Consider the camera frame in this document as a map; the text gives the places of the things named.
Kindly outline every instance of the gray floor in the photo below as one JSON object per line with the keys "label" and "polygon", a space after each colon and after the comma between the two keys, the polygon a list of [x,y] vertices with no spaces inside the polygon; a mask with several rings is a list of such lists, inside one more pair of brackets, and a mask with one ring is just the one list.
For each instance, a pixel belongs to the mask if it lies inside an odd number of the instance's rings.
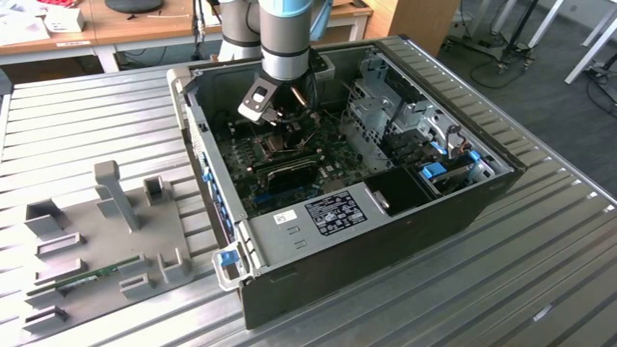
{"label": "gray floor", "polygon": [[[462,1],[463,11],[474,12],[479,0]],[[525,3],[526,1],[518,2],[506,29],[515,26]],[[487,33],[487,24],[498,6],[499,1],[494,1],[478,33]],[[523,42],[531,37],[543,16],[544,11],[538,8],[523,31]],[[586,53],[580,43],[588,32],[590,29],[558,17],[535,49],[534,64],[525,75],[501,90],[485,88],[469,78],[469,70],[489,60],[481,53],[458,46],[447,52],[439,52],[438,59],[560,156],[612,195],[617,195],[617,178],[611,175],[617,168],[617,119],[588,101],[584,76],[580,76],[571,85],[563,83],[566,75]],[[598,59],[606,60],[614,52],[617,48],[607,45]],[[494,71],[494,65],[490,65],[481,69],[475,76],[482,78],[485,84],[497,85],[509,77],[498,76]],[[514,67],[507,74],[513,76],[519,72],[519,67]],[[610,103],[594,85],[590,91],[595,100],[608,108]]]}

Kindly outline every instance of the white table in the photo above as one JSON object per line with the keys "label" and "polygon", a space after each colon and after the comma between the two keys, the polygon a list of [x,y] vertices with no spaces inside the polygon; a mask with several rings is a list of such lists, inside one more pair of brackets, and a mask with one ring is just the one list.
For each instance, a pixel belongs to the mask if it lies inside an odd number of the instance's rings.
{"label": "white table", "polygon": [[[475,34],[477,28],[486,14],[486,10],[489,8],[490,2],[491,0],[482,0],[482,2],[479,3],[479,8],[475,14],[475,19],[473,20],[471,27],[469,28],[469,34],[471,37]],[[507,20],[510,16],[511,9],[514,8],[515,3],[517,3],[517,0],[507,0],[506,4],[503,5],[503,9],[501,10],[497,21],[494,22],[493,27],[490,28],[490,32],[493,34],[497,34],[501,31],[501,28],[503,27],[505,21]],[[542,23],[538,29],[535,30],[531,40],[527,43],[527,46],[530,48],[534,48],[538,44],[538,41],[542,39],[546,33],[546,30],[548,29],[550,24],[552,23],[552,20],[555,19],[556,12],[559,11],[559,7],[562,3],[563,3],[563,0],[555,0],[555,3],[552,4],[552,7],[550,8],[547,15],[544,19],[542,20]]]}
{"label": "white table", "polygon": [[584,42],[582,42],[582,46],[587,47],[591,41],[595,39],[595,36],[598,36],[598,33],[602,32],[602,34],[598,40],[595,41],[595,44],[590,47],[587,54],[584,54],[583,58],[575,65],[570,74],[567,75],[566,81],[564,81],[567,84],[570,84],[575,80],[580,72],[587,68],[591,59],[598,54],[598,51],[604,46],[606,41],[610,39],[612,33],[617,30],[617,15],[615,15],[617,0],[606,0],[606,1],[610,1],[612,8],[610,11],[606,12],[598,25],[595,25],[595,28],[590,32],[587,39],[584,40]]}

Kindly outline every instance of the circuit board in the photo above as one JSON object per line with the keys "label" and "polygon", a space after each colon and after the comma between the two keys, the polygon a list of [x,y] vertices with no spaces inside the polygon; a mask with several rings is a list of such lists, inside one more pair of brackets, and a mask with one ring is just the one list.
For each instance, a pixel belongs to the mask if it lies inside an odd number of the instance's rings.
{"label": "circuit board", "polygon": [[[306,118],[290,125],[299,133],[299,143],[277,147],[277,129],[238,120],[227,122],[227,131],[218,139],[218,150],[227,167],[243,208],[250,218],[306,199],[355,184],[370,171],[361,156],[345,141],[339,120],[334,115]],[[279,172],[310,166],[302,171],[301,183],[290,182],[281,191],[267,189],[267,179]]]}

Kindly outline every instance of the label sticker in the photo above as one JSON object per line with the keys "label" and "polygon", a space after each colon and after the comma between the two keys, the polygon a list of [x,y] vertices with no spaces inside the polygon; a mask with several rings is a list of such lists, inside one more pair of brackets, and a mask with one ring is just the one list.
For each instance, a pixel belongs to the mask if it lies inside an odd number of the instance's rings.
{"label": "label sticker", "polygon": [[89,41],[71,41],[55,43],[57,47],[83,46],[89,45]]}
{"label": "label sticker", "polygon": [[277,225],[290,220],[294,220],[295,218],[297,218],[297,215],[293,210],[289,210],[282,213],[278,213],[277,215],[273,215],[273,221],[277,223]]}
{"label": "label sticker", "polygon": [[334,194],[305,205],[318,232],[331,235],[366,220],[349,191]]}

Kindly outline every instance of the table leg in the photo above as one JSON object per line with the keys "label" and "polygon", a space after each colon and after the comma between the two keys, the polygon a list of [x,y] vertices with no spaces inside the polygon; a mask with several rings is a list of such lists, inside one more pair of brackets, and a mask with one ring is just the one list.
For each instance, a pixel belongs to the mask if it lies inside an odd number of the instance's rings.
{"label": "table leg", "polygon": [[366,30],[367,16],[357,16],[354,25],[350,27],[349,41],[363,39],[363,31]]}
{"label": "table leg", "polygon": [[505,20],[507,19],[507,16],[510,15],[510,12],[511,12],[511,9],[514,8],[515,3],[517,3],[517,0],[507,0],[503,10],[501,11],[501,14],[499,14],[499,18],[497,18],[494,26],[490,28],[491,33],[497,34],[501,31]]}
{"label": "table leg", "polygon": [[610,40],[610,37],[612,33],[615,32],[615,30],[617,30],[617,18],[612,19],[612,22],[610,23],[604,33],[600,34],[598,41],[590,47],[587,54],[584,54],[584,57],[578,62],[576,67],[574,67],[574,70],[571,70],[570,74],[567,75],[567,78],[566,78],[567,84],[570,84],[575,80],[582,70],[588,66],[590,60],[595,57],[595,54],[598,54],[598,51],[600,50],[606,41]]}
{"label": "table leg", "polygon": [[490,1],[491,0],[482,0],[482,3],[479,4],[478,13],[475,15],[475,18],[473,18],[471,27],[469,28],[469,35],[471,37],[474,36],[475,31],[478,30],[479,22],[482,21],[483,15],[486,14],[486,10],[489,9]]}
{"label": "table leg", "polygon": [[95,56],[98,57],[98,62],[105,73],[118,72],[119,67],[117,66],[115,61],[115,47],[113,45],[107,46],[94,46],[91,47]]}
{"label": "table leg", "polygon": [[556,12],[559,11],[559,7],[562,5],[563,0],[556,0],[555,4],[552,5],[548,14],[546,15],[546,18],[542,20],[542,23],[539,25],[538,31],[535,31],[535,34],[533,35],[531,40],[529,41],[529,48],[534,48],[535,45],[538,44],[538,41],[542,39],[543,34],[546,34],[546,30],[548,29],[550,24],[552,23],[552,20],[556,17]]}
{"label": "table leg", "polygon": [[590,45],[590,42],[595,39],[595,36],[600,32],[600,30],[604,28],[607,21],[610,21],[612,16],[615,15],[615,12],[617,12],[617,6],[612,6],[612,10],[606,12],[598,25],[595,25],[592,31],[590,32],[587,38],[584,39],[584,42],[582,42],[582,46],[587,47]]}

